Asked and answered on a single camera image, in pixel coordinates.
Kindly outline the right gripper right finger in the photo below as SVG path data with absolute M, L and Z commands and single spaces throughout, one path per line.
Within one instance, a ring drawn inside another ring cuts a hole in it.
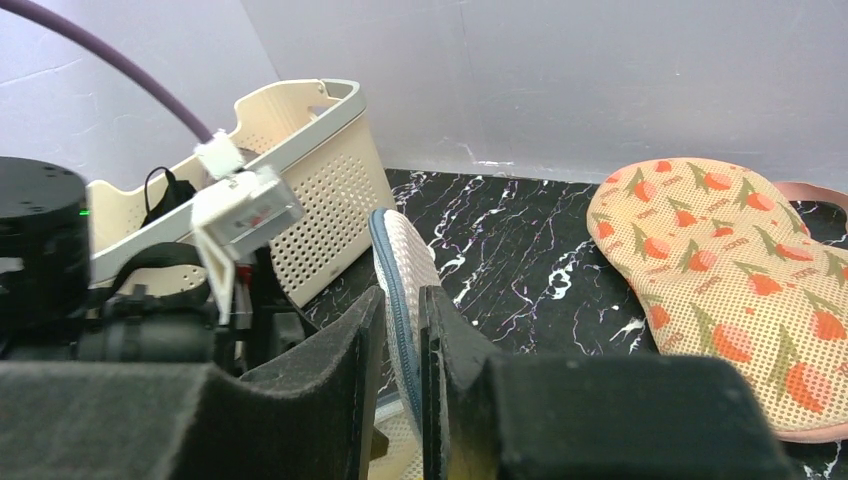
M 791 479 L 746 382 L 698 356 L 512 354 L 420 291 L 428 479 Z

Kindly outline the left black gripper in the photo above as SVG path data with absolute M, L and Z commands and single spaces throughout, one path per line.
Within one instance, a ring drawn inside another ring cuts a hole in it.
M 208 280 L 160 297 L 136 284 L 119 290 L 141 269 L 200 266 L 196 249 L 166 242 L 148 247 L 119 270 L 112 285 L 91 292 L 96 309 L 72 343 L 72 357 L 89 362 L 210 363 L 225 371 L 264 364 L 317 333 L 276 278 L 271 251 L 261 247 L 235 274 L 233 312 L 224 322 Z

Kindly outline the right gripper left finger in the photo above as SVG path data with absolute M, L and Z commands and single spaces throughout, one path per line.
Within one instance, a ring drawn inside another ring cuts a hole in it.
M 5 362 L 5 479 L 363 479 L 385 338 L 371 287 L 234 378 L 212 364 Z

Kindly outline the white blue-trimmed mesh laundry bag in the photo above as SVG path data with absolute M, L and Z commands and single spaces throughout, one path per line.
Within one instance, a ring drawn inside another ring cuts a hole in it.
M 426 341 L 420 336 L 419 294 L 426 286 L 439 286 L 434 258 L 412 222 L 396 210 L 380 207 L 368 219 L 374 267 L 386 303 L 386 333 L 395 385 L 416 441 L 422 448 L 425 479 L 441 479 L 439 436 L 431 427 L 425 407 L 430 384 Z

